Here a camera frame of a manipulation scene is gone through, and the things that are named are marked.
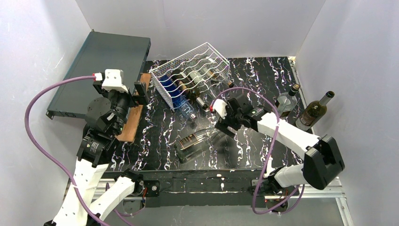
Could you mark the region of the blue glass bottle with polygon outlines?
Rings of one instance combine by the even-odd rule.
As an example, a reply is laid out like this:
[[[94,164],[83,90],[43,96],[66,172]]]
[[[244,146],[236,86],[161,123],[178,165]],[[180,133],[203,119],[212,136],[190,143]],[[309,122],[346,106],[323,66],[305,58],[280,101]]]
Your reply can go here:
[[[185,95],[177,88],[171,78],[167,75],[163,75],[159,78],[161,88],[159,89],[161,96],[169,105],[169,107],[175,111],[178,109],[182,115],[191,122],[195,122],[197,119],[194,113],[193,106],[187,101]]]

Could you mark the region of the dark green wine bottle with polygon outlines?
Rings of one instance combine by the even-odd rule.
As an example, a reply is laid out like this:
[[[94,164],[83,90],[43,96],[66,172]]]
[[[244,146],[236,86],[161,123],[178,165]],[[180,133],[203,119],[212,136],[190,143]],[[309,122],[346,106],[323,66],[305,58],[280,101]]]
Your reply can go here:
[[[203,110],[208,109],[208,104],[200,96],[200,91],[194,87],[194,82],[180,69],[172,71],[170,76],[176,87],[191,101],[195,101]]]

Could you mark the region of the clear round bottle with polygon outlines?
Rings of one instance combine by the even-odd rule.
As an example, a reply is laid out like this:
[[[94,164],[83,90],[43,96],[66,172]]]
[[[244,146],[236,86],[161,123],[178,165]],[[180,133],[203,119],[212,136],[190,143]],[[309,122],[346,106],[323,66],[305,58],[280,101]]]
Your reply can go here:
[[[206,128],[181,138],[174,144],[174,149],[179,162],[186,163],[203,153],[217,153],[219,149],[229,146],[231,140],[216,128]]]

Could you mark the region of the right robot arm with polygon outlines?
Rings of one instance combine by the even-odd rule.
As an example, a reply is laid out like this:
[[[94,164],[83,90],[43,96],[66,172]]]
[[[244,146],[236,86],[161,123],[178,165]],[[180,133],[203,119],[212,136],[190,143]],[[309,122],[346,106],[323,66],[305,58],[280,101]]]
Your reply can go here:
[[[265,107],[253,107],[244,96],[228,101],[216,99],[210,109],[219,115],[215,128],[224,134],[234,137],[232,130],[245,126],[272,137],[302,158],[303,163],[298,165],[275,168],[271,172],[264,169],[253,189],[254,196],[259,192],[276,194],[287,187],[299,185],[324,190],[345,168],[333,137],[319,137],[278,120]]]

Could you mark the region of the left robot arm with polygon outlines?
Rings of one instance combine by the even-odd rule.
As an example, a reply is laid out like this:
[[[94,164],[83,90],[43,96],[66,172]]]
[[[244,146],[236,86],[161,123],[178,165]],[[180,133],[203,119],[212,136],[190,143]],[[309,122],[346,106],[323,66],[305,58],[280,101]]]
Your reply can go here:
[[[76,186],[70,185],[64,202],[46,226],[98,226],[123,201],[139,188],[143,175],[132,170],[124,171],[115,184],[98,199],[93,197],[101,177],[111,163],[112,153],[119,145],[117,136],[127,123],[131,107],[148,103],[147,85],[136,81],[138,92],[117,88],[105,90],[100,81],[93,86],[101,97],[92,100],[85,116],[86,126],[77,152],[73,178]]]

